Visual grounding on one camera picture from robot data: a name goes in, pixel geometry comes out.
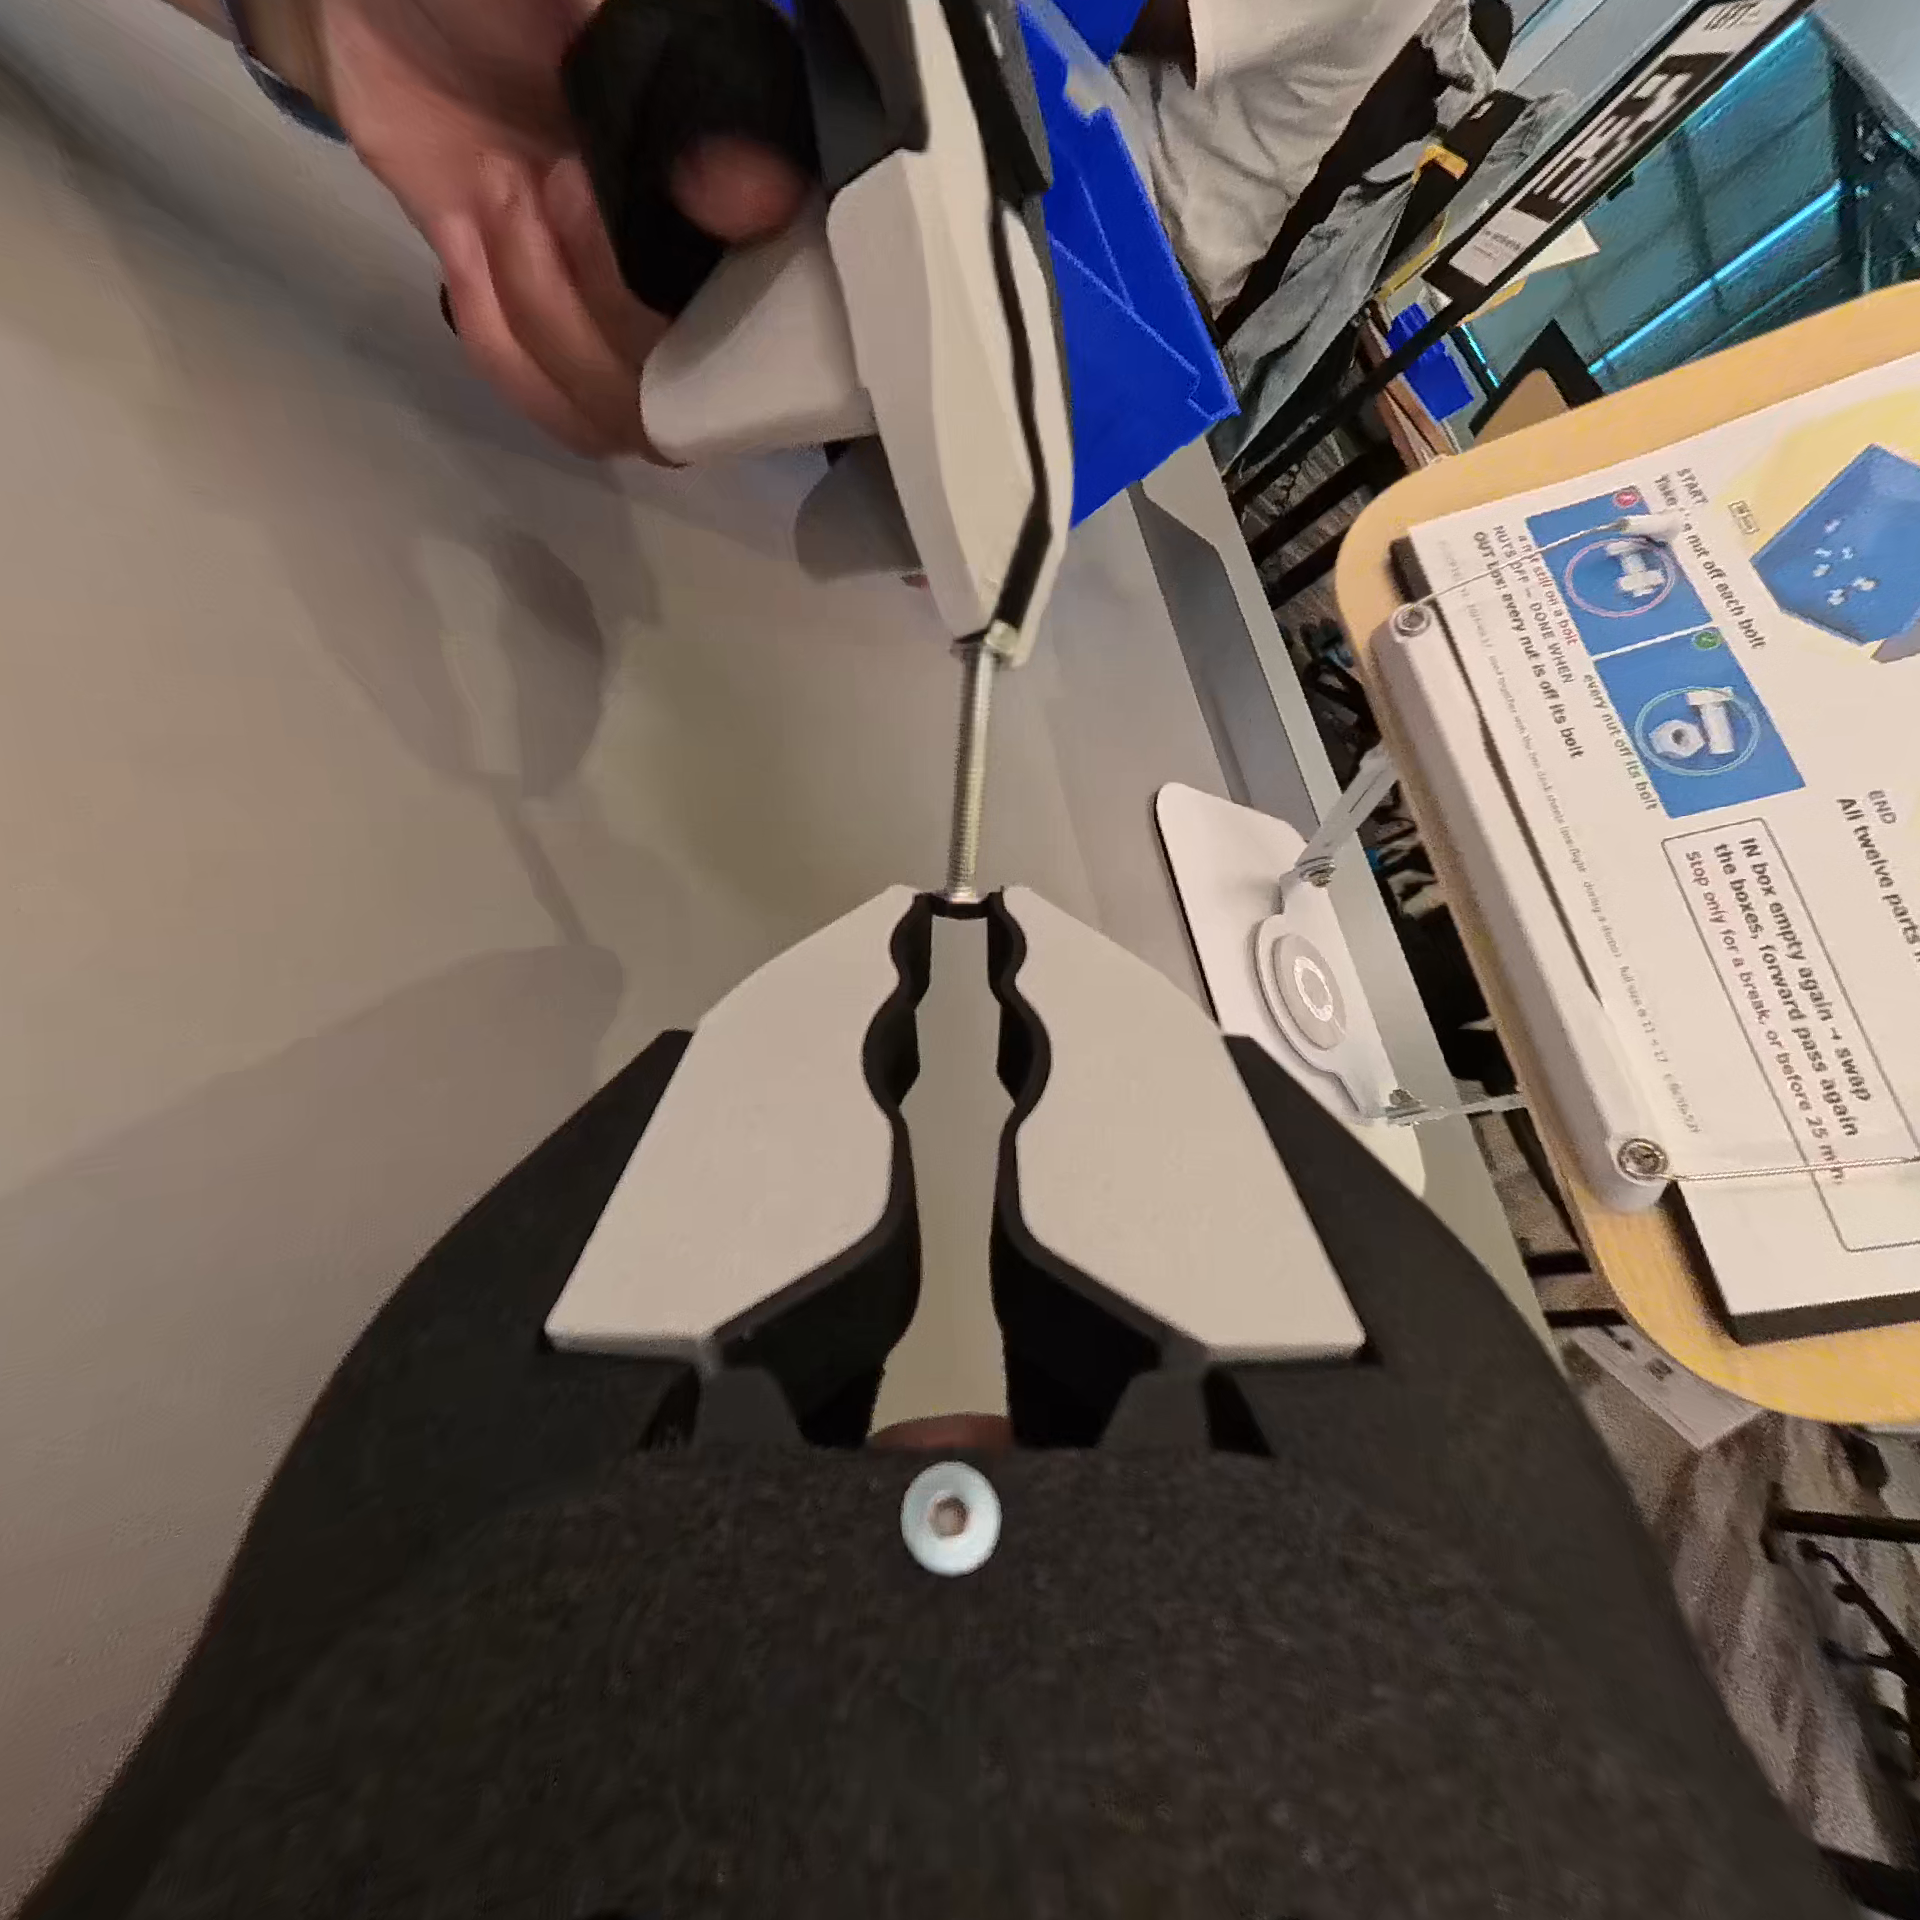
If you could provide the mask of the black sign board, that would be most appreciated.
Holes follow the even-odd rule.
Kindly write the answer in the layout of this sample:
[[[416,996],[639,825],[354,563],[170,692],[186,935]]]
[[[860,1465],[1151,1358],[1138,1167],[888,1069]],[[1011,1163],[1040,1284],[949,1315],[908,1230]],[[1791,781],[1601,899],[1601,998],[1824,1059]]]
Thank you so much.
[[[1507,185],[1424,270],[1436,318],[1475,318],[1603,202],[1695,108],[1712,101],[1810,10],[1808,2],[1695,2],[1608,82],[1543,158]]]

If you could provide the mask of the white stand base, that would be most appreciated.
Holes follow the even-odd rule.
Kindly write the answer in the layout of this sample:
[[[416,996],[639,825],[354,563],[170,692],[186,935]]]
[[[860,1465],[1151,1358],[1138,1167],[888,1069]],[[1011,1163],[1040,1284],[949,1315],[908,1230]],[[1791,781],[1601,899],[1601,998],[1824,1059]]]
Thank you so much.
[[[1522,1113],[1522,1100],[1417,1094],[1389,1057],[1359,924],[1340,907],[1369,876],[1362,823],[1397,781],[1388,750],[1372,747],[1311,833],[1189,783],[1163,783],[1154,825],[1218,1028],[1256,1043],[1423,1193],[1424,1129]]]

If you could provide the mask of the wooden board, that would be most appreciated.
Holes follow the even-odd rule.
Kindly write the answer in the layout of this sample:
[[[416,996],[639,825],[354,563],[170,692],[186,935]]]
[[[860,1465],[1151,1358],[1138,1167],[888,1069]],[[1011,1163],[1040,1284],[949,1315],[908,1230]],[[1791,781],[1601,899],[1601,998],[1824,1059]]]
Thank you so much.
[[[1641,1333],[1709,1382],[1793,1418],[1882,1429],[1914,1429],[1917,1419],[1915,1324],[1745,1347],[1709,1309],[1707,1266],[1696,1260],[1675,1215],[1664,1204],[1620,1211],[1589,1183],[1569,1133],[1567,1103],[1551,1089],[1546,1026],[1517,991],[1511,942],[1493,926],[1490,899],[1476,884],[1461,842],[1464,814],[1436,783],[1441,730],[1417,716],[1410,692],[1395,683],[1386,643],[1401,604],[1393,551],[1416,526],[1636,459],[1765,405],[1884,365],[1914,348],[1917,285],[1906,281],[1864,294],[1513,434],[1481,438],[1473,451],[1410,473],[1359,517],[1336,565],[1337,605],[1383,743],[1401,773],[1409,812],[1594,1276]]]

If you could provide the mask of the silver hex bolt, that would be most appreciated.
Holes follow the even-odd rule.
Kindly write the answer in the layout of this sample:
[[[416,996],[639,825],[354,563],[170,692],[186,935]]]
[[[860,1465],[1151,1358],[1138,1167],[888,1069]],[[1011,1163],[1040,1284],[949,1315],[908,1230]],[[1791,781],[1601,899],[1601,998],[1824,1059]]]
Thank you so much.
[[[980,900],[979,857],[986,825],[991,745],[992,745],[992,698],[1001,668],[1001,622],[968,639],[960,652],[963,702],[957,709],[952,819],[944,861],[941,899],[953,907],[971,907]]]

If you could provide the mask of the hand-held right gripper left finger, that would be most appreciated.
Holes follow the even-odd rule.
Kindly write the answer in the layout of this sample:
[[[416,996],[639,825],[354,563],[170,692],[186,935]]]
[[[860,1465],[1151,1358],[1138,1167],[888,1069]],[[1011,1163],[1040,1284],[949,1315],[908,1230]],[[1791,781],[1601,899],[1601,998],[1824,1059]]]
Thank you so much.
[[[545,1319],[557,1354],[761,1373],[811,1444],[865,1444],[922,1303],[906,1094],[923,895],[898,884],[690,1030]]]

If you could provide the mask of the printed instruction sheet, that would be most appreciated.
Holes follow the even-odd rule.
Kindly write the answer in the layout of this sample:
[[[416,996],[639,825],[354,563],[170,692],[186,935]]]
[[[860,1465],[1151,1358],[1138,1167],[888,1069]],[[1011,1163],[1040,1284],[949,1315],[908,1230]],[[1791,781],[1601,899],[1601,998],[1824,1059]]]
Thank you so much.
[[[1689,1180],[1915,1251],[1915,354],[1409,535]]]

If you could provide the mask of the person's left forearm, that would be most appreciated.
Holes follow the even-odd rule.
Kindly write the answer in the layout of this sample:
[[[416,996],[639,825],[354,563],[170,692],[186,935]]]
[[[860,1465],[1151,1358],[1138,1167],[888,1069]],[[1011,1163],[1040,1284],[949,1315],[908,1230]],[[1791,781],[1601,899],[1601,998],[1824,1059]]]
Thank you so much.
[[[337,2],[165,2],[233,50],[281,118],[337,148],[353,145],[335,102]]]

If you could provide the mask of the grey desk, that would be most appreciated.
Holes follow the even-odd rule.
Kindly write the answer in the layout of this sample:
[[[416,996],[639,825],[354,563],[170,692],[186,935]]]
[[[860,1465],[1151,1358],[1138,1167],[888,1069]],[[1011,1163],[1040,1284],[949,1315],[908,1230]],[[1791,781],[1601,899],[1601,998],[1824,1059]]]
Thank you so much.
[[[165,5],[4,5],[4,1916],[423,1255],[941,863],[955,663],[799,465],[547,449]]]

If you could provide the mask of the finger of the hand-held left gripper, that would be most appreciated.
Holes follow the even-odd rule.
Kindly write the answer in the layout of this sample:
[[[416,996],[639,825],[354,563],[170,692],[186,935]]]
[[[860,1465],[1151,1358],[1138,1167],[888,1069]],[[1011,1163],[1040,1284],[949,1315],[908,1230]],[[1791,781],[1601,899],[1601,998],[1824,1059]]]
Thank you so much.
[[[992,185],[992,255],[1031,471],[994,617],[1024,627],[1034,657],[1073,527],[1073,391],[1044,228],[1051,159],[1017,5],[964,2],[960,58]]]
[[[971,639],[994,620],[1031,471],[960,6],[826,6],[826,169],[855,371],[933,602]]]

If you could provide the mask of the small blue bin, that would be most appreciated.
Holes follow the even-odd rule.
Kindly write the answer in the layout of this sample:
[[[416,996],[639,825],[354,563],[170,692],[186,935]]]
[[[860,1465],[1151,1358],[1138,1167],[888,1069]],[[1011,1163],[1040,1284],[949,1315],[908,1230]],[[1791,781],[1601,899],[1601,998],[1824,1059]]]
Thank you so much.
[[[1383,353],[1401,353],[1434,318],[1424,299],[1409,301],[1386,325]],[[1426,410],[1429,418],[1452,426],[1480,412],[1484,389],[1468,358],[1452,346],[1450,335],[1429,342],[1424,353],[1399,374],[1409,393]]]

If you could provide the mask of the blue plastic bin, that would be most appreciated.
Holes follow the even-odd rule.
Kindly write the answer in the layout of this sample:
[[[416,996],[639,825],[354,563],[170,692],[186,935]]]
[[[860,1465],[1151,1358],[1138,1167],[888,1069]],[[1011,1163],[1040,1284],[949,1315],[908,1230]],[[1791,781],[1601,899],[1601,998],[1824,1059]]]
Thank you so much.
[[[1209,319],[1168,239],[1105,54],[1124,5],[1017,6],[1051,185],[1042,220],[1073,399],[1073,526],[1232,417]]]

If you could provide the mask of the teal glass cabinet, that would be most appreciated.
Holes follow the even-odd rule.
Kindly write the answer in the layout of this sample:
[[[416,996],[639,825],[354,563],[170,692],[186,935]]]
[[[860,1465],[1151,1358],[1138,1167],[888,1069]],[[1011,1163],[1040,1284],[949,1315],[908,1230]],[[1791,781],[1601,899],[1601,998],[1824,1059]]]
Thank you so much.
[[[1608,393],[1915,279],[1917,5],[1812,5],[1464,330],[1490,381],[1559,330]]]

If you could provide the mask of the person's left hand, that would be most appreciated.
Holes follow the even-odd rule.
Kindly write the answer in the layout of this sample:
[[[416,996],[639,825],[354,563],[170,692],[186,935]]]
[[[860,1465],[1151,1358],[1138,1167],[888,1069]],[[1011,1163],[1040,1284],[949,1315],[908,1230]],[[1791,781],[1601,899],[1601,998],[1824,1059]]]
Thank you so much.
[[[666,319],[627,285],[561,87],[587,2],[337,2],[354,155],[435,251],[493,391],[587,459],[661,465],[640,372]]]

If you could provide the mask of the white clamp bar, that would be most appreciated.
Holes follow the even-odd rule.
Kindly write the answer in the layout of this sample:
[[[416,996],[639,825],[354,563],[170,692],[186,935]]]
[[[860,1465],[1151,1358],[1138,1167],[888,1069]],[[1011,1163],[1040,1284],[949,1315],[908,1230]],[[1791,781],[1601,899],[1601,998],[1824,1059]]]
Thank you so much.
[[[1580,1204],[1653,1211],[1673,1163],[1577,954],[1434,602],[1368,639],[1368,686],[1517,1092]]]

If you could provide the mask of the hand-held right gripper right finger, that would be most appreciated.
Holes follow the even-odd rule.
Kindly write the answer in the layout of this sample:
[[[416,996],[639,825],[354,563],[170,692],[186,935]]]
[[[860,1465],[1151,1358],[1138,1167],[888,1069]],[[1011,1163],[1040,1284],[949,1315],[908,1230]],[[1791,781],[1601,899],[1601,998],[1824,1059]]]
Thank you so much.
[[[1011,1097],[992,1307],[1015,1441],[1093,1450],[1141,1380],[1341,1364],[1360,1317],[1229,1045],[1161,972],[1026,887],[983,907]]]

